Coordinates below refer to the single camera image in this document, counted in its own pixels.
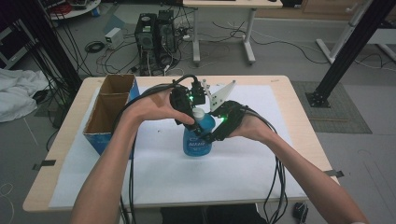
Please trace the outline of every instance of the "white cloth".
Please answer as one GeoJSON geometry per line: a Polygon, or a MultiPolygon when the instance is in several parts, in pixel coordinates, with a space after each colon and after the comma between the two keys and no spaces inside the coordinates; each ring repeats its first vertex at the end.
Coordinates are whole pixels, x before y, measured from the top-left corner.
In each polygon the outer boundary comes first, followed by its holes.
{"type": "Polygon", "coordinates": [[[32,97],[49,83],[41,71],[10,71],[0,68],[0,122],[28,115],[37,108],[32,97]]]}

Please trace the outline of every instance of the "table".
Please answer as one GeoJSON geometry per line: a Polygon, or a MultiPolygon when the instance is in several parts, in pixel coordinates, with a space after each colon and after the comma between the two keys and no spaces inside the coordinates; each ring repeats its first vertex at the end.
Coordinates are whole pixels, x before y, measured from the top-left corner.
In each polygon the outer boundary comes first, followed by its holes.
{"type": "Polygon", "coordinates": [[[253,27],[254,16],[256,14],[257,8],[279,8],[282,7],[282,3],[280,0],[276,2],[270,2],[268,0],[234,0],[234,1],[197,1],[197,0],[184,0],[183,5],[185,7],[193,7],[194,8],[194,37],[192,40],[192,51],[193,51],[193,62],[196,65],[199,65],[201,61],[200,50],[199,50],[199,40],[198,40],[198,20],[199,13],[198,8],[209,8],[214,7],[217,8],[218,11],[217,16],[221,17],[227,13],[226,8],[245,8],[249,10],[248,14],[248,25],[247,32],[243,38],[243,44],[245,50],[247,52],[247,58],[250,63],[255,63],[256,59],[253,54],[253,50],[250,46],[250,35],[253,27]]]}
{"type": "Polygon", "coordinates": [[[82,14],[85,14],[87,12],[92,11],[93,9],[95,9],[96,7],[99,6],[100,2],[101,2],[101,0],[88,1],[87,7],[84,8],[84,9],[81,9],[81,10],[72,9],[69,13],[64,14],[64,15],[62,15],[62,14],[60,14],[60,15],[59,14],[56,14],[56,15],[55,14],[51,14],[50,18],[53,21],[73,18],[73,17],[76,17],[76,16],[79,16],[79,15],[82,15],[82,14]]]}
{"type": "MultiPolygon", "coordinates": [[[[289,129],[290,139],[305,158],[322,171],[331,170],[329,161],[315,135],[312,126],[287,77],[284,76],[210,76],[208,83],[229,83],[236,80],[243,85],[268,85],[272,88],[283,119],[289,129]]],[[[152,86],[170,82],[174,77],[137,77],[140,86],[152,86]]],[[[96,88],[103,82],[102,77],[89,77],[84,80],[78,95],[72,104],[57,137],[49,151],[46,161],[56,160],[53,166],[41,167],[35,182],[23,204],[29,212],[49,211],[49,203],[56,187],[59,173],[77,132],[78,126],[86,113],[96,88]]]]}

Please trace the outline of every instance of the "blue spray bottle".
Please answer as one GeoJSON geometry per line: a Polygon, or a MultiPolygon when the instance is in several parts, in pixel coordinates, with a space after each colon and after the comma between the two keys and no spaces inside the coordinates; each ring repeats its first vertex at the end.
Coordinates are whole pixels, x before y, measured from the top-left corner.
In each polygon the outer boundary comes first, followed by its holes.
{"type": "MultiPolygon", "coordinates": [[[[216,122],[210,115],[198,107],[192,109],[192,114],[203,129],[202,135],[212,132],[212,129],[216,126],[216,122]]],[[[212,149],[211,143],[207,143],[204,139],[201,139],[194,131],[184,130],[183,150],[186,155],[193,157],[204,156],[210,152],[210,149],[212,149]]]]}

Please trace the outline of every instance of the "table leg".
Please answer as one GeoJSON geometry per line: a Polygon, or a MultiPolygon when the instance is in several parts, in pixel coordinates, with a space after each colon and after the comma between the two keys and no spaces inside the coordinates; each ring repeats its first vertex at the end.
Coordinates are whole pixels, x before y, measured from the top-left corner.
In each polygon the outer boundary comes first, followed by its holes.
{"type": "Polygon", "coordinates": [[[247,34],[243,36],[244,38],[244,46],[245,50],[247,52],[247,58],[250,64],[255,63],[256,59],[254,58],[253,50],[251,49],[250,45],[250,35],[251,35],[251,30],[253,27],[253,22],[254,22],[254,15],[256,14],[257,8],[252,8],[250,10],[250,13],[248,15],[248,25],[247,25],[247,34]]]}
{"type": "Polygon", "coordinates": [[[192,55],[194,63],[199,66],[201,56],[199,52],[199,38],[198,38],[198,8],[194,9],[194,38],[192,40],[192,55]]]}

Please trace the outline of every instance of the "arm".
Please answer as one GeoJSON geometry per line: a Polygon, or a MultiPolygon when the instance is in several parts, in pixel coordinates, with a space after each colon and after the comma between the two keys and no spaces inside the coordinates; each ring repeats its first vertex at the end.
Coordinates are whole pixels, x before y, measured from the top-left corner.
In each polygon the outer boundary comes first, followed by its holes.
{"type": "Polygon", "coordinates": [[[245,115],[230,135],[267,145],[282,161],[328,223],[369,223],[349,194],[256,117],[245,115]]]}
{"type": "Polygon", "coordinates": [[[114,223],[119,215],[120,193],[134,137],[145,120],[194,120],[172,108],[169,91],[138,100],[120,118],[106,150],[85,180],[72,210],[71,223],[114,223]]]}

